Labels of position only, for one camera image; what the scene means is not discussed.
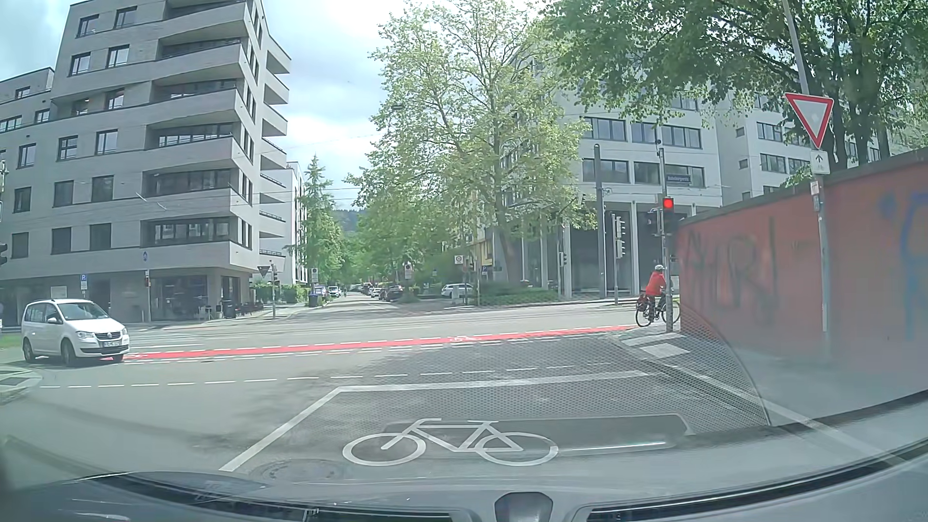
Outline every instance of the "trash bin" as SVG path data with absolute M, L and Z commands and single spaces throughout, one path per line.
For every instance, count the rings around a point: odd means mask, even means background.
M 235 318 L 235 305 L 231 299 L 223 299 L 223 317 L 226 319 Z

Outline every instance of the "car hood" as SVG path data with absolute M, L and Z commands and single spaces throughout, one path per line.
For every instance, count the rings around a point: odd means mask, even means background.
M 120 322 L 111 318 L 72 320 L 69 322 L 74 328 L 90 333 L 118 332 L 125 328 Z

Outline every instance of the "sky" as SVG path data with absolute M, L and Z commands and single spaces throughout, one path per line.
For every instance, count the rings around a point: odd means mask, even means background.
M 72 0 L 0 0 L 0 78 L 54 67 Z M 301 167 L 319 156 L 334 184 L 332 194 L 347 208 L 355 190 L 342 180 L 367 164 L 376 139 L 369 116 L 385 95 L 380 66 L 367 55 L 380 45 L 378 24 L 399 14 L 402 0 L 263 0 L 269 32 L 292 58 L 290 103 L 275 106 L 288 120 L 288 135 L 272 137 Z

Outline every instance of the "cyclist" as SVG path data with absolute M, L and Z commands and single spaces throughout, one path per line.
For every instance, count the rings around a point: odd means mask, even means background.
M 651 273 L 651 279 L 648 280 L 648 286 L 644 288 L 645 297 L 648 299 L 648 317 L 651 320 L 654 319 L 654 298 L 658 295 L 661 296 L 661 303 L 658 305 L 658 308 L 664 307 L 664 287 L 667 286 L 667 281 L 664 279 L 664 265 L 657 265 L 654 267 L 654 271 Z

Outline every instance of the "car wheel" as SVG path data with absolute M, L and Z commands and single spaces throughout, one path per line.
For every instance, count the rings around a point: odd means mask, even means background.
M 35 352 L 32 351 L 32 343 L 29 339 L 22 340 L 22 358 L 26 359 L 26 362 L 35 362 Z
M 61 361 L 68 368 L 77 366 L 77 356 L 74 355 L 74 346 L 71 341 L 65 339 L 61 341 Z

